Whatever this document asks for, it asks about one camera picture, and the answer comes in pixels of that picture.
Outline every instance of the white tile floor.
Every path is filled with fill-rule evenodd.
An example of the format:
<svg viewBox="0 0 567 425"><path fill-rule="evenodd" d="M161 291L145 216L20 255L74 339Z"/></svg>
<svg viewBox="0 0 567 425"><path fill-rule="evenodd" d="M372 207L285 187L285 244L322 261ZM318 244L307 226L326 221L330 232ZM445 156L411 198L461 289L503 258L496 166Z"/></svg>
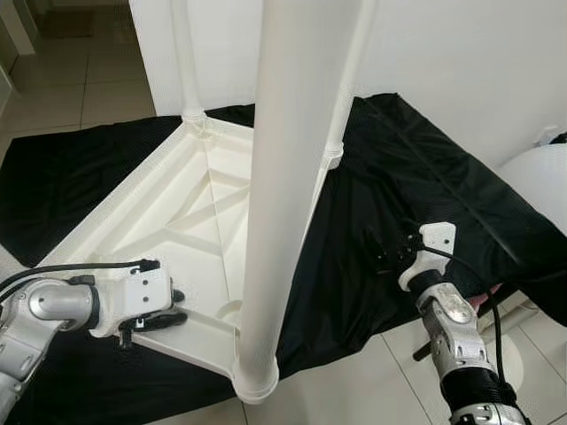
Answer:
<svg viewBox="0 0 567 425"><path fill-rule="evenodd" d="M41 40L17 59L17 88L0 119L0 159L11 139L155 115L128 9L98 8L88 38Z"/></svg>
<svg viewBox="0 0 567 425"><path fill-rule="evenodd" d="M0 119L0 163L15 137L154 114L128 11L98 9L94 32L43 42L36 56L18 59L12 78L19 94ZM509 336L524 360L520 405L534 424L567 425L567 329L540 313ZM359 354L282 381L261 406L231 399L153 425L445 424L431 359L411 359L425 340L422 324L412 322L374 336Z"/></svg>

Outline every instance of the white pole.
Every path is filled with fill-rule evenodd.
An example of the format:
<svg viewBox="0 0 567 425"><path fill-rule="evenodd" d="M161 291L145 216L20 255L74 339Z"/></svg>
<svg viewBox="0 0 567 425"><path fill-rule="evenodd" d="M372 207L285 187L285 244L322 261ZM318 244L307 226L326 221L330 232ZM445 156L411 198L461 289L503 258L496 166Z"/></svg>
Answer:
<svg viewBox="0 0 567 425"><path fill-rule="evenodd" d="M276 347L362 1L265 0L241 331L233 384L277 385Z"/></svg>
<svg viewBox="0 0 567 425"><path fill-rule="evenodd" d="M376 15L377 0L362 0L359 12L358 23L354 31L351 49L346 61L345 70L340 83L333 119L330 123L325 156L336 156L343 151L343 135L345 133L346 122L351 112L354 99L354 83L358 74L362 55L366 51L367 41L374 17ZM340 160L331 163L330 169L336 168Z"/></svg>
<svg viewBox="0 0 567 425"><path fill-rule="evenodd" d="M183 95L184 120L199 120L204 110L198 100L197 75L189 22L189 0L171 0L171 18L174 27L175 51Z"/></svg>

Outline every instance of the plastic base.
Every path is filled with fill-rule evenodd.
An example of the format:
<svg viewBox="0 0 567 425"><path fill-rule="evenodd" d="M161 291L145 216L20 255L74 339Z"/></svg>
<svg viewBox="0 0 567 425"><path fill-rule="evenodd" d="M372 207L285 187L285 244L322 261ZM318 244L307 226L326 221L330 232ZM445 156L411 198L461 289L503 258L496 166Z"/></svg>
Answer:
<svg viewBox="0 0 567 425"><path fill-rule="evenodd" d="M268 374L268 379L265 382L257 384L252 382L246 373L242 370L239 358L236 359L232 368L234 376L232 378L232 386L238 398L248 405L259 405L262 403L274 390L280 379L280 369L277 366L277 361L274 359L271 370Z"/></svg>
<svg viewBox="0 0 567 425"><path fill-rule="evenodd" d="M238 396L260 403L265 388L233 371L247 245L252 128L204 117L186 120L42 262L159 259L185 294L183 325L135 334L133 341L229 379ZM311 212L331 158L323 158ZM116 281L128 270L104 271Z"/></svg>

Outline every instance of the wrinkled black cloth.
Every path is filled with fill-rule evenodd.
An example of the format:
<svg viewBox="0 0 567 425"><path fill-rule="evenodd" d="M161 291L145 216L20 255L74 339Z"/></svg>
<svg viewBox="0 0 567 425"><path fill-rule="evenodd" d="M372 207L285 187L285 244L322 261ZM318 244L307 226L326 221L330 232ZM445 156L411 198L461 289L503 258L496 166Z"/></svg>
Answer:
<svg viewBox="0 0 567 425"><path fill-rule="evenodd" d="M207 114L253 125L253 105ZM36 264L180 122L14 141L0 170L0 243ZM293 279L277 352L282 377L414 319L414 300L397 284L399 252L411 223L442 220L457 226L455 255L487 284L517 285L567 325L567 239L399 96L356 98L345 156L327 175ZM377 265L367 235L385 263ZM447 279L465 296L484 288L454 262ZM11 422L142 424L233 395L226 378L146 348L121 352L114 338L60 333Z"/></svg>

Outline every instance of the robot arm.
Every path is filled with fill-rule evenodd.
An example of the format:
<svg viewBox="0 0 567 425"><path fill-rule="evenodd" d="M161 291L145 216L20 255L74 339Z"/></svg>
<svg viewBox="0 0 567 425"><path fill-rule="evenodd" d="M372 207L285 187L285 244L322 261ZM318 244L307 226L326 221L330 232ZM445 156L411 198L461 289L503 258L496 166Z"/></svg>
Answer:
<svg viewBox="0 0 567 425"><path fill-rule="evenodd" d="M433 223L420 227L425 247L453 253L455 227ZM477 331L477 315L442 276L449 259L418 251L399 279L416 296L416 307L431 339L431 355L441 392L451 409L451 425L529 425L516 406L516 394L503 383Z"/></svg>
<svg viewBox="0 0 567 425"><path fill-rule="evenodd" d="M130 270L117 281L77 276L68 281L30 279L4 303L0 328L0 423L29 384L58 331L86 328L95 337L120 335L120 347L131 345L132 332L183 323L187 316L174 302L166 271Z"/></svg>

